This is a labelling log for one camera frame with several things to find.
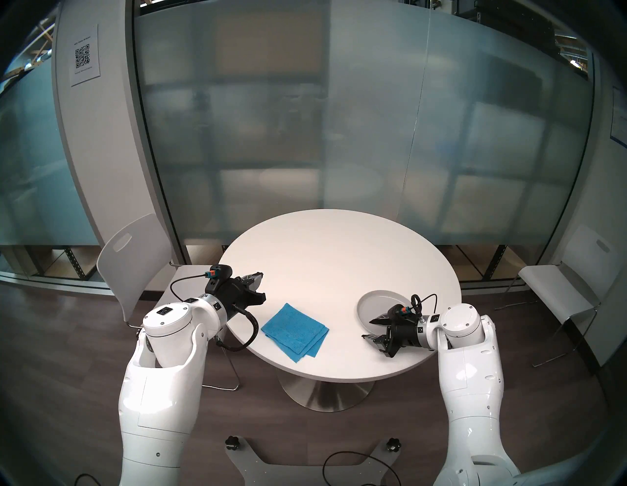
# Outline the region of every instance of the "black cable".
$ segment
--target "black cable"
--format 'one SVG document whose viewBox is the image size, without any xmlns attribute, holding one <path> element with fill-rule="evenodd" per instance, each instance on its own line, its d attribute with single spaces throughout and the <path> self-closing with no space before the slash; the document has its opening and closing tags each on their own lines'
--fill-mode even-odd
<svg viewBox="0 0 627 486">
<path fill-rule="evenodd" d="M 339 452 L 333 452 L 333 454 L 331 454 L 329 457 L 327 457 L 327 460 L 324 461 L 324 464 L 322 465 L 322 479 L 324 479 L 324 482 L 327 484 L 327 486 L 332 486 L 332 484 L 329 481 L 327 481 L 327 477 L 324 474 L 324 468 L 327 466 L 327 462 L 329 462 L 329 459 L 331 459 L 333 456 L 337 456 L 338 454 L 356 454 L 358 456 L 368 457 L 370 459 L 375 460 L 376 462 L 380 462 L 385 467 L 390 469 L 390 471 L 392 471 L 392 474 L 394 474 L 394 476 L 396 477 L 396 480 L 398 481 L 398 486 L 401 486 L 401 480 L 399 479 L 398 474 L 396 473 L 396 471 L 394 469 L 392 469 L 392 466 L 389 466 L 388 464 L 384 463 L 381 459 L 377 459 L 376 457 L 372 457 L 370 454 L 364 454 L 362 452 L 355 452 L 355 451 L 352 451 L 352 450 L 341 450 Z M 367 483 L 367 484 L 362 484 L 362 486 L 377 486 L 377 485 L 376 484 L 372 484 L 372 483 Z"/>
<path fill-rule="evenodd" d="M 420 301 L 420 303 L 423 303 L 425 300 L 427 300 L 429 297 L 435 297 L 435 305 L 433 306 L 433 313 L 435 314 L 436 309 L 438 308 L 438 294 L 437 293 L 432 293 L 430 295 L 427 295 L 423 300 Z M 416 294 L 411 296 L 411 306 L 412 308 L 415 310 L 416 307 L 418 306 L 418 299 L 420 297 L 418 297 Z"/>
<path fill-rule="evenodd" d="M 192 275 L 191 277 L 183 277 L 183 278 L 177 278 L 176 280 L 173 280 L 172 283 L 170 283 L 170 292 L 172 292 L 173 296 L 175 296 L 177 299 L 179 299 L 181 302 L 183 302 L 183 299 L 180 298 L 178 295 L 176 295 L 176 292 L 174 291 L 174 289 L 172 288 L 172 286 L 176 283 L 176 282 L 180 282 L 181 280 L 187 280 L 188 278 L 197 278 L 197 277 L 206 277 L 206 273 L 202 273 L 200 275 Z"/>
<path fill-rule="evenodd" d="M 242 349 L 246 349 L 250 345 L 250 343 L 252 343 L 255 340 L 255 337 L 257 337 L 257 333 L 259 333 L 259 323 L 255 319 L 255 316 L 252 315 L 250 312 L 248 312 L 246 309 L 242 309 L 241 307 L 238 307 L 235 304 L 233 304 L 233 308 L 237 312 L 239 312 L 240 314 L 245 315 L 248 318 L 250 323 L 253 325 L 253 335 L 250 337 L 250 339 L 248 339 L 248 341 L 246 341 L 241 346 L 236 346 L 236 347 L 227 346 L 222 341 L 218 341 L 217 345 L 219 347 L 223 347 L 227 351 L 241 351 Z"/>
<path fill-rule="evenodd" d="M 92 478 L 93 482 L 95 482 L 98 486 L 102 486 L 94 476 L 92 476 L 91 474 L 87 474 L 86 472 L 76 476 L 76 479 L 74 480 L 74 486 L 76 486 L 78 484 L 78 480 L 83 478 L 83 477 Z"/>
</svg>

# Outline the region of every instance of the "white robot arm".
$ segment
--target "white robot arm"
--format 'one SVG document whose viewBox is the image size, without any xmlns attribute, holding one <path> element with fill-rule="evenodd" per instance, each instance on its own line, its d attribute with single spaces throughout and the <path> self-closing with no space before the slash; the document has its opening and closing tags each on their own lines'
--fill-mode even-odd
<svg viewBox="0 0 627 486">
<path fill-rule="evenodd" d="M 120 392 L 120 486 L 178 484 L 181 453 L 198 416 L 209 340 L 237 312 L 255 328 L 247 344 L 256 336 L 255 318 L 245 308 L 265 301 L 255 292 L 263 274 L 230 278 L 230 267 L 211 268 L 206 293 L 161 305 L 144 318 Z"/>
<path fill-rule="evenodd" d="M 501 444 L 503 371 L 494 322 L 461 304 L 446 313 L 443 324 L 436 332 L 448 451 L 435 486 L 501 484 L 519 471 Z M 470 334 L 454 336 L 473 327 Z"/>
<path fill-rule="evenodd" d="M 215 265 L 207 274 L 206 293 L 146 315 L 120 392 L 120 486 L 178 484 L 181 454 L 198 416 L 209 340 L 237 312 L 251 320 L 255 331 L 233 350 L 255 338 L 258 326 L 245 308 L 265 301 L 255 292 L 263 275 L 231 278 L 231 273 L 230 267 Z M 422 315 L 418 300 L 412 301 L 412 307 L 396 305 L 372 321 L 386 325 L 386 335 L 364 338 L 389 357 L 404 346 L 438 351 L 449 431 L 446 462 L 435 486 L 503 484 L 519 471 L 500 439 L 503 373 L 494 323 L 468 304 L 440 319 Z"/>
<path fill-rule="evenodd" d="M 404 346 L 438 351 L 448 451 L 435 486 L 503 484 L 519 471 L 501 444 L 503 372 L 494 322 L 468 304 L 456 305 L 442 318 L 422 315 L 418 299 L 413 304 L 395 305 L 371 321 L 386 325 L 386 335 L 363 337 L 390 357 Z"/>
</svg>

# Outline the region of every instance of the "frosted glass wall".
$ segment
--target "frosted glass wall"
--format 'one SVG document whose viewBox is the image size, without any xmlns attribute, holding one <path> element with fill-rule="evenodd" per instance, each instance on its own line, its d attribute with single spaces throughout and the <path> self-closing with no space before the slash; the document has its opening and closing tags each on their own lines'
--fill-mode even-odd
<svg viewBox="0 0 627 486">
<path fill-rule="evenodd" d="M 570 66 L 432 14 L 398 221 L 433 243 L 544 246 L 579 167 L 591 103 L 591 83 Z"/>
<path fill-rule="evenodd" d="M 344 208 L 436 244 L 544 244 L 566 203 L 591 86 L 502 33 L 384 0 L 211 1 L 135 22 L 183 243 Z"/>
<path fill-rule="evenodd" d="M 65 159 L 44 62 L 0 96 L 0 245 L 98 245 Z"/>
</svg>

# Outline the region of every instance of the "metal table pedestal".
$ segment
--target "metal table pedestal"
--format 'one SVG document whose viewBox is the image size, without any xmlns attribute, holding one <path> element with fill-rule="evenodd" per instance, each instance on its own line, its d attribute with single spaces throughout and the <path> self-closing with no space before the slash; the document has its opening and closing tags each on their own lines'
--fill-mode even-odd
<svg viewBox="0 0 627 486">
<path fill-rule="evenodd" d="M 372 390 L 374 381 L 330 383 L 303 378 L 277 368 L 279 383 L 299 405 L 318 412 L 338 412 L 355 406 Z"/>
</svg>

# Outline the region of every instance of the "blue towel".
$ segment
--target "blue towel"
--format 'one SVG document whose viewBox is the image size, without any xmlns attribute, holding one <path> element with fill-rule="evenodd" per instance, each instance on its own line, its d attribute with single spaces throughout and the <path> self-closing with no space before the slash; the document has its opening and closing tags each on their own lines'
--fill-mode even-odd
<svg viewBox="0 0 627 486">
<path fill-rule="evenodd" d="M 290 304 L 285 304 L 261 330 L 294 362 L 306 354 L 315 357 L 329 332 L 328 327 Z"/>
</svg>

